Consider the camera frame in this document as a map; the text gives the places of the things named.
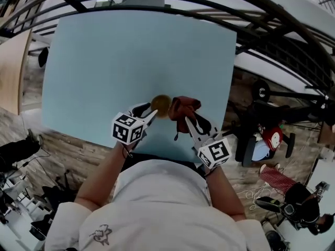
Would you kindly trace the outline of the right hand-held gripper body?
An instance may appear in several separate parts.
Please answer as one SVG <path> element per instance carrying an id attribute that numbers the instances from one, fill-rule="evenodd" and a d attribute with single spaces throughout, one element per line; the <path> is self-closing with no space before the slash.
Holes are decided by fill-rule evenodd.
<path id="1" fill-rule="evenodd" d="M 214 169 L 227 162 L 232 152 L 228 139 L 222 131 L 211 136 L 198 138 L 194 144 L 197 157 L 208 169 Z"/>

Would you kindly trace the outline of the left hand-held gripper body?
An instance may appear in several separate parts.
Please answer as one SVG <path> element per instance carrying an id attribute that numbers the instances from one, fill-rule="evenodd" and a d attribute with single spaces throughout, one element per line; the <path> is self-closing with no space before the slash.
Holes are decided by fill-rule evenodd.
<path id="1" fill-rule="evenodd" d="M 147 123 L 133 110 L 119 112 L 112 120 L 112 137 L 120 143 L 132 144 L 142 138 Z"/>

